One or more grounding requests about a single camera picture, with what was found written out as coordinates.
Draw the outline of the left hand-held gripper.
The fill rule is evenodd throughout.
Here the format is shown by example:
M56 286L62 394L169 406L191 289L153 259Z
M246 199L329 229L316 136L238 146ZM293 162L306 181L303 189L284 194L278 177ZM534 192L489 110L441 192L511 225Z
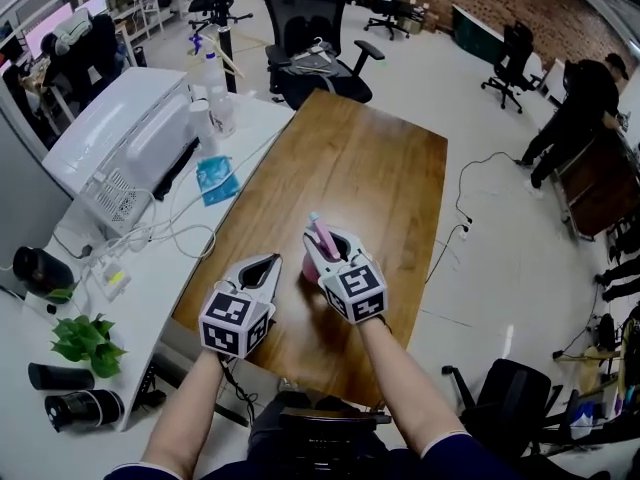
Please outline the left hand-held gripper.
M280 254L262 254L227 269L227 281L215 285L198 318L203 347L244 359L266 338L282 266ZM239 289L249 289L252 295Z

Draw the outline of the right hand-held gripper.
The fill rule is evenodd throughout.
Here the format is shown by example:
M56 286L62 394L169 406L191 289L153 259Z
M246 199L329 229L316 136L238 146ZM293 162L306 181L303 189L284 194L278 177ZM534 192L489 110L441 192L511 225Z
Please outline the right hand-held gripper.
M346 265L319 278L327 302L351 324L381 316L388 309L388 287L373 256L355 234L331 225L328 229L338 251L338 258L329 255L328 261ZM309 231L303 233L302 240L303 274L325 275L329 263L321 243Z

